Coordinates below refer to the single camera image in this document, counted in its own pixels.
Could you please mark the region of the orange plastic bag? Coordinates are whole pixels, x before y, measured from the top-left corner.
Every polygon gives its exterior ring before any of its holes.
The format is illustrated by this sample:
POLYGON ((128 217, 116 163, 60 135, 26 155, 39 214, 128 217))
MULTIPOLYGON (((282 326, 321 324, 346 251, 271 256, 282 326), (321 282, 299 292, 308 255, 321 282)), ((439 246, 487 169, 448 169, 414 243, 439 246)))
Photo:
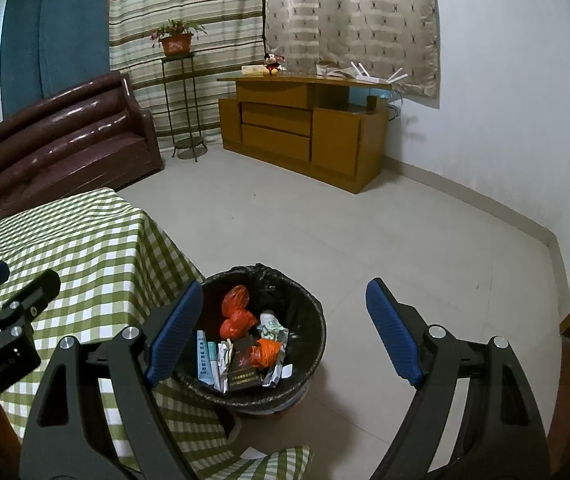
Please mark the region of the orange plastic bag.
POLYGON ((278 359, 282 345, 268 339, 259 339, 249 351, 249 363, 259 370, 273 367, 278 359))

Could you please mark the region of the white paper wrapper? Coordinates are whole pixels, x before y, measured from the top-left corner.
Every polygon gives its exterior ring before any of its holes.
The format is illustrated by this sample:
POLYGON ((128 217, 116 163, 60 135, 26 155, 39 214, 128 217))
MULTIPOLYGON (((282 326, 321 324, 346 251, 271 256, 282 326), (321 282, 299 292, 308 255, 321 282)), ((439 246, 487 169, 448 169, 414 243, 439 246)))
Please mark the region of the white paper wrapper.
POLYGON ((223 340, 218 344, 218 369, 220 378, 220 391, 228 393, 230 385, 228 384, 228 371, 233 361, 234 344, 230 339, 223 340))

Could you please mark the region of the red plastic bag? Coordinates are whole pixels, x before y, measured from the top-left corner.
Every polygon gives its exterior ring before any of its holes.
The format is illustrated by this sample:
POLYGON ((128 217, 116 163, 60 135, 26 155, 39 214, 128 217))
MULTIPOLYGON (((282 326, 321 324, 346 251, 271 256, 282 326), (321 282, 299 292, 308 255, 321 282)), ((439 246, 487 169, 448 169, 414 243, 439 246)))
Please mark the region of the red plastic bag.
POLYGON ((221 306, 224 321, 219 330, 222 339, 242 339, 253 326, 258 325, 256 317, 247 309, 249 299, 248 289, 244 285, 235 286, 225 295, 221 306))

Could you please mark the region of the blue white toothpaste tube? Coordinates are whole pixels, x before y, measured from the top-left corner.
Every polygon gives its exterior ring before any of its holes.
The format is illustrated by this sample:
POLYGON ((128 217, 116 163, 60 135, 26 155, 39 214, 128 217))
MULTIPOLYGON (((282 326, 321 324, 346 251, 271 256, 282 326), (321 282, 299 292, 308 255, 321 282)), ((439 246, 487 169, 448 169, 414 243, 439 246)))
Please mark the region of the blue white toothpaste tube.
POLYGON ((218 363, 218 345, 213 342, 208 342, 208 355, 209 355, 209 362, 211 368, 211 375, 213 379, 213 387, 221 391, 221 379, 220 379, 220 370, 219 370, 219 363, 218 363))

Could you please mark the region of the green checkered tablecloth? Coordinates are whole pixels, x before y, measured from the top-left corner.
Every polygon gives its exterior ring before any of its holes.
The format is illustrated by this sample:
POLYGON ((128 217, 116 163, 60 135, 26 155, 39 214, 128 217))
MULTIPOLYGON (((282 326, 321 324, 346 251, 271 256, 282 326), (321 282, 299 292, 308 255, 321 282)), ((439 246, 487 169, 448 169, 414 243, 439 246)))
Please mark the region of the green checkered tablecloth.
MULTIPOLYGON (((204 277, 143 209, 110 188, 81 193, 0 222, 0 261, 8 280, 0 308, 46 270, 60 291, 33 324, 42 361, 64 336, 107 340, 143 322, 191 280, 204 277)), ((306 445, 250 460, 235 454, 212 405, 169 378, 154 396, 173 439, 201 479, 300 479, 313 454, 306 445)))

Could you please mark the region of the black trash bin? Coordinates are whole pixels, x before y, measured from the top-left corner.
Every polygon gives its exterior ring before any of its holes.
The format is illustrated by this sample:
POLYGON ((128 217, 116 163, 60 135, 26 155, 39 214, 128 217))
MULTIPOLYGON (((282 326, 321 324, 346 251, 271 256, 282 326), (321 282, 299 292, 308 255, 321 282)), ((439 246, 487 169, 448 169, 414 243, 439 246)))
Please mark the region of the black trash bin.
POLYGON ((279 270, 235 266, 202 283, 202 311, 173 377, 238 414, 283 412, 308 390, 326 344, 321 303, 279 270))

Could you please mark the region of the white wifi router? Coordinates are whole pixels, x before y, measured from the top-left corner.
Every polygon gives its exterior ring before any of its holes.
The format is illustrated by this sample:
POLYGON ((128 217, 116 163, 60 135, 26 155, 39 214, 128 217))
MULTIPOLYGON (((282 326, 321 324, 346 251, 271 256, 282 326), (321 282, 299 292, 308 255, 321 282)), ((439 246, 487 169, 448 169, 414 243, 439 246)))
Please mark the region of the white wifi router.
POLYGON ((408 77, 408 73, 399 68, 387 78, 370 74, 361 63, 351 62, 347 68, 336 63, 318 62, 315 65, 317 76, 364 82, 364 84, 396 84, 408 77))

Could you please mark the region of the wooden tv cabinet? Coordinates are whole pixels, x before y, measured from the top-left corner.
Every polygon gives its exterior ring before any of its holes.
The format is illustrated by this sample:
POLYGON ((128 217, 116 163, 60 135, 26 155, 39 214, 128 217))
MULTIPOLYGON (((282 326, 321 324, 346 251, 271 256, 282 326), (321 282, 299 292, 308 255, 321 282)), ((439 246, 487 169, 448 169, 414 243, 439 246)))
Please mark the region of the wooden tv cabinet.
POLYGON ((390 84, 284 74, 224 80, 235 94, 219 99, 223 148, 353 194, 379 176, 389 105, 373 94, 352 104, 350 91, 390 84))

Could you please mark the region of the small box on cabinet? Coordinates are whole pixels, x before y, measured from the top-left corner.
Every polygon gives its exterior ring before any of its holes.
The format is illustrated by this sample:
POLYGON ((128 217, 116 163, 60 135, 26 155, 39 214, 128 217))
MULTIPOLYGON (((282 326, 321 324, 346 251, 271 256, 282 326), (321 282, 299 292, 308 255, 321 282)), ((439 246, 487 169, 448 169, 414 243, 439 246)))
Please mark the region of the small box on cabinet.
POLYGON ((243 65, 242 76, 264 76, 268 75, 268 69, 261 64, 258 65, 243 65))

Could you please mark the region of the potted plant terracotta pot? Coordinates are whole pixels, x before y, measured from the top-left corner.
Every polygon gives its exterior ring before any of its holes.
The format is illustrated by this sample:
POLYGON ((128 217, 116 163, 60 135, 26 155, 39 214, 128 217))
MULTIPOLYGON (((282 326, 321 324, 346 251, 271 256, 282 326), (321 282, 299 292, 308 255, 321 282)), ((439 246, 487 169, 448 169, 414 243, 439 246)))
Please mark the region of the potted plant terracotta pot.
POLYGON ((197 21, 170 18, 151 33, 150 41, 154 47, 162 47, 166 56, 186 55, 192 47, 193 36, 206 32, 204 25, 197 21))

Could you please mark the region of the dark brown leather sofa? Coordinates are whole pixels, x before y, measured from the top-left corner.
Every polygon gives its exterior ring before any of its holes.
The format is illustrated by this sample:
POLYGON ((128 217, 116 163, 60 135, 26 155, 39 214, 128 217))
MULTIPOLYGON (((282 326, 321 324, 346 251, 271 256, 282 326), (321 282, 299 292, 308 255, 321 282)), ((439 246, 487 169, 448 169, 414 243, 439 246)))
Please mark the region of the dark brown leather sofa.
POLYGON ((0 220, 161 170, 149 110, 120 72, 76 84, 0 122, 0 220))

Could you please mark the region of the beige patterned curtain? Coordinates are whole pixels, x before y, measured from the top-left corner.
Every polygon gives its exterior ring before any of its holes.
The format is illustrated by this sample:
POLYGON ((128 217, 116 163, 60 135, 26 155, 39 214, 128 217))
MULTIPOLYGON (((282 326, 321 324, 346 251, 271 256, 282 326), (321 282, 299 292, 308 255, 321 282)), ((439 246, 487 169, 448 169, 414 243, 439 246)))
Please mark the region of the beige patterned curtain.
POLYGON ((401 91, 435 98, 440 91, 437 0, 264 0, 265 49, 288 70, 363 66, 401 91))

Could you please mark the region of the green white wrapper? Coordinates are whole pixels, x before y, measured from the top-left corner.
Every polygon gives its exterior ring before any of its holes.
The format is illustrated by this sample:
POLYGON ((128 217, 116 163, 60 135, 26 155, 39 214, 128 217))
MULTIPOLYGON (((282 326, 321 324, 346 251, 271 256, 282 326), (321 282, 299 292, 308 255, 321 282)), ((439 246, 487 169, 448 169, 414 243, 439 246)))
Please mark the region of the green white wrapper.
POLYGON ((280 324, 278 318, 272 311, 264 311, 260 314, 260 324, 258 326, 261 339, 268 339, 279 342, 284 348, 289 340, 289 330, 280 324))

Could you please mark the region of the dark brown cigarette pack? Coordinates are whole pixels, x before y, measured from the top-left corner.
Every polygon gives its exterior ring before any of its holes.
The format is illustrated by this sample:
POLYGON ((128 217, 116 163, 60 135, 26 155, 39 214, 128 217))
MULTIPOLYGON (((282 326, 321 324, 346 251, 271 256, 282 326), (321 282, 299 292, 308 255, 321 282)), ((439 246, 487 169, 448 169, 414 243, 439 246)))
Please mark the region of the dark brown cigarette pack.
POLYGON ((251 353, 256 341, 247 336, 234 342, 232 362, 227 371, 230 392, 257 387, 262 384, 257 367, 251 364, 251 353))

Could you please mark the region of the blue curtain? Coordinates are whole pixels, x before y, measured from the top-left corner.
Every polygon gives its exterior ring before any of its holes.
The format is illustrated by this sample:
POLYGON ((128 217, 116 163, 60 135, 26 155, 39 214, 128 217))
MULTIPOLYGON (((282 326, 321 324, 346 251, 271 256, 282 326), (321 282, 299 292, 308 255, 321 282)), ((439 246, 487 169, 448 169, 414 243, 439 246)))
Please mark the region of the blue curtain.
POLYGON ((108 0, 7 0, 0 36, 5 117, 110 71, 108 0))

